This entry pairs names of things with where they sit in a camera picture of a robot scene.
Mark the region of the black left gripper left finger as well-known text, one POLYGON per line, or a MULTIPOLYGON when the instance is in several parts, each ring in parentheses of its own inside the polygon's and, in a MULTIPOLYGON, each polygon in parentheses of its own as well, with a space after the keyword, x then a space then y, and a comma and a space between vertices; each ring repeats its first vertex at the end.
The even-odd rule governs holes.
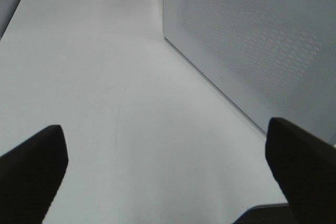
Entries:
POLYGON ((50 125, 1 156, 1 223, 42 223, 68 167, 65 136, 50 125))

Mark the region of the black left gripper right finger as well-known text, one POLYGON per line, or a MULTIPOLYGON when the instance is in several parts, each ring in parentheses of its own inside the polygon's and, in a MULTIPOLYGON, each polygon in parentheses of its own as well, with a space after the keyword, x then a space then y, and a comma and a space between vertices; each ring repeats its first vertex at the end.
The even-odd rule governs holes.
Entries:
POLYGON ((298 223, 335 223, 335 147, 272 118, 265 158, 298 223))

